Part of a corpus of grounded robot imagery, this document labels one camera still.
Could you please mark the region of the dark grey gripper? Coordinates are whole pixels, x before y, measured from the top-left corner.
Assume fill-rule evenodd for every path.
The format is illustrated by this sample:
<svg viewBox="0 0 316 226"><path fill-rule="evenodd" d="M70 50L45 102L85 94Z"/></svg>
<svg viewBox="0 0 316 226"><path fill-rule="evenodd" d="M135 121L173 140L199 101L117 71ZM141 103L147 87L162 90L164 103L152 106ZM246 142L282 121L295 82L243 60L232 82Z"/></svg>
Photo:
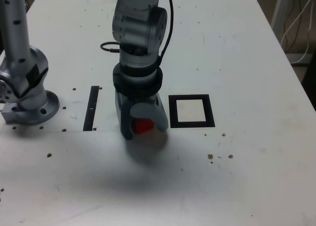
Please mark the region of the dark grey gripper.
<svg viewBox="0 0 316 226"><path fill-rule="evenodd" d="M126 140L133 139L133 119L136 132L147 132L154 127L162 132L168 129L168 118L158 93L136 98L116 90L115 104L120 132Z"/></svg>

